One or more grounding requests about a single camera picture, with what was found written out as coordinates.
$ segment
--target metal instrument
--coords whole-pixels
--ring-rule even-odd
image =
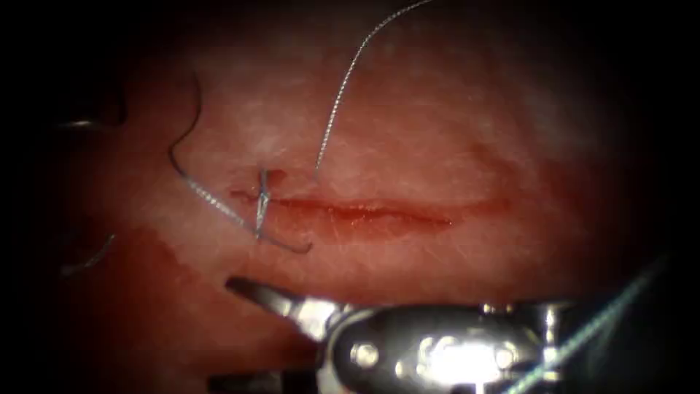
[[[291,320],[319,344],[318,361],[306,370],[212,376],[210,393],[554,393],[567,373],[553,362],[566,346],[562,333],[583,330],[609,301],[359,306],[240,277],[226,288]],[[535,382],[523,382],[543,366]]]

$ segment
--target surgical suture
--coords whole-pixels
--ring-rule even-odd
[[[321,140],[321,147],[319,149],[319,153],[316,156],[316,166],[314,167],[314,178],[318,179],[319,175],[319,169],[321,167],[321,161],[323,160],[323,156],[326,151],[326,146],[328,145],[328,139],[330,138],[330,131],[333,128],[333,123],[335,122],[335,116],[338,114],[338,107],[341,105],[341,98],[343,97],[343,93],[345,92],[345,88],[348,85],[348,80],[350,79],[350,74],[352,74],[353,70],[355,70],[355,66],[357,65],[357,61],[359,60],[360,54],[362,54],[362,51],[367,47],[367,44],[370,42],[372,37],[374,37],[375,34],[377,34],[378,31],[380,31],[384,26],[389,24],[392,20],[398,18],[399,16],[405,14],[406,12],[411,11],[414,8],[420,7],[421,5],[430,3],[432,0],[423,0],[419,1],[415,4],[411,4],[407,7],[404,7],[402,9],[399,9],[398,11],[394,12],[393,14],[389,15],[384,19],[381,23],[379,23],[375,28],[365,37],[364,40],[362,40],[362,43],[359,45],[357,48],[357,51],[355,52],[355,56],[352,58],[352,61],[350,62],[350,66],[348,67],[348,71],[345,73],[345,77],[343,77],[343,80],[341,82],[341,86],[338,89],[338,94],[335,95],[335,101],[333,102],[333,107],[330,110],[330,116],[328,117],[328,124],[326,125],[326,130],[323,133],[323,139]]]
[[[71,265],[65,265],[61,266],[61,276],[62,277],[69,277],[73,274],[76,274],[79,271],[82,271],[84,269],[88,269],[91,266],[94,266],[98,262],[100,262],[104,256],[107,254],[107,250],[109,250],[109,247],[112,245],[112,241],[114,241],[114,234],[110,234],[107,237],[107,240],[102,244],[102,247],[100,250],[97,251],[91,258],[87,259],[85,262],[80,263],[80,264],[71,264]]]
[[[268,192],[268,170],[260,170],[260,195],[257,199],[257,211],[255,213],[255,238],[260,239],[260,230],[263,228],[265,213],[268,211],[270,193]]]
[[[265,240],[272,245],[289,250],[290,252],[299,253],[299,254],[308,253],[311,250],[311,246],[312,246],[311,243],[307,243],[307,244],[300,245],[300,246],[288,245],[288,244],[285,244],[284,242],[280,242],[279,240],[274,239],[272,236],[269,236],[266,232],[264,232],[261,229],[262,224],[263,224],[263,220],[265,218],[265,211],[267,210],[267,206],[268,206],[269,201],[270,201],[269,194],[267,193],[267,185],[266,185],[267,184],[267,174],[266,174],[266,172],[260,174],[260,182],[261,182],[260,201],[258,203],[258,210],[257,210],[257,214],[256,214],[255,224],[253,225],[253,224],[249,223],[247,220],[245,220],[244,218],[242,218],[242,216],[240,216],[238,213],[236,213],[233,209],[231,209],[228,205],[226,205],[219,198],[217,198],[212,193],[207,191],[207,189],[205,189],[204,186],[202,186],[198,182],[196,182],[179,165],[179,163],[175,157],[175,148],[195,130],[195,127],[197,126],[197,123],[199,122],[199,118],[201,117],[201,114],[202,114],[202,89],[201,89],[199,79],[197,78],[196,73],[192,73],[192,80],[193,80],[194,86],[195,86],[195,116],[192,119],[191,124],[185,130],[185,132],[182,133],[182,135],[180,135],[177,139],[175,139],[175,141],[173,141],[170,144],[170,147],[168,147],[168,158],[170,159],[170,163],[173,166],[173,168],[175,169],[175,171],[177,171],[179,176],[187,183],[187,186],[190,189],[192,189],[192,191],[194,191],[197,196],[202,198],[208,204],[212,205],[219,212],[223,213],[228,219],[232,220],[235,224],[237,224],[237,225],[241,226],[242,228],[245,228],[246,230],[253,233],[255,235],[256,239]]]

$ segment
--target skin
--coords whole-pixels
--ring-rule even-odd
[[[349,60],[398,4],[174,18],[124,62],[126,123],[42,161],[58,206],[36,220],[46,272],[115,234],[99,263],[49,280],[43,302],[60,313],[42,319],[70,354],[65,379],[203,393],[209,374],[313,360],[290,324],[225,291],[230,275],[339,301],[471,304],[594,293],[652,258],[653,201],[639,198],[652,161],[621,87],[595,56],[494,10],[426,6],[382,30],[314,179]],[[256,241],[173,170],[193,71],[203,112],[179,162],[251,223],[258,170],[283,171],[264,229],[309,253]]]

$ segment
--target forceps tip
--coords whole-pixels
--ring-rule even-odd
[[[288,317],[292,308],[300,302],[299,296],[286,290],[243,277],[229,277],[225,287],[237,296],[282,317]]]

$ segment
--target blue suture thread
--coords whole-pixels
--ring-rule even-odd
[[[664,267],[667,256],[662,255],[656,260],[652,266],[642,272],[642,274],[637,277],[627,288],[614,300],[612,300],[601,312],[598,313],[590,322],[586,323],[581,329],[579,329],[576,334],[574,334],[570,339],[568,339],[559,348],[556,356],[546,363],[541,363],[535,367],[532,371],[523,376],[510,388],[503,392],[503,394],[521,394],[525,393],[527,390],[535,386],[542,380],[545,373],[552,368],[556,368],[568,360],[572,355],[574,355],[579,349],[581,349],[586,342],[590,341],[601,329],[605,327],[606,324],[614,322],[632,301],[644,290],[644,288],[651,282],[651,280],[659,273],[659,271]]]
[[[195,86],[195,96],[196,96],[196,109],[195,109],[195,116],[192,119],[191,124],[187,127],[185,132],[177,137],[175,141],[173,141],[170,146],[168,147],[168,158],[170,159],[170,163],[177,171],[177,173],[180,175],[180,177],[187,183],[187,186],[192,189],[197,196],[202,198],[204,201],[206,201],[209,205],[212,205],[215,209],[217,209],[219,212],[223,213],[226,217],[229,219],[233,220],[234,223],[237,225],[247,229],[248,231],[251,231],[253,234],[259,235],[261,239],[266,240],[272,245],[275,245],[277,247],[281,247],[283,249],[289,250],[290,252],[293,253],[298,253],[298,254],[306,254],[311,250],[312,244],[308,243],[306,245],[300,246],[300,247],[294,247],[288,244],[284,244],[280,241],[277,241],[276,239],[270,237],[266,233],[259,231],[256,229],[255,225],[252,225],[251,223],[248,223],[245,221],[240,215],[238,215],[233,209],[231,209],[228,205],[224,204],[221,202],[216,196],[211,194],[209,191],[207,191],[204,186],[200,185],[197,183],[177,162],[177,159],[175,158],[175,147],[182,142],[187,136],[189,136],[197,126],[197,123],[199,122],[199,118],[201,117],[202,114],[202,90],[201,86],[199,83],[199,79],[197,78],[196,73],[192,73],[192,79],[194,82]]]

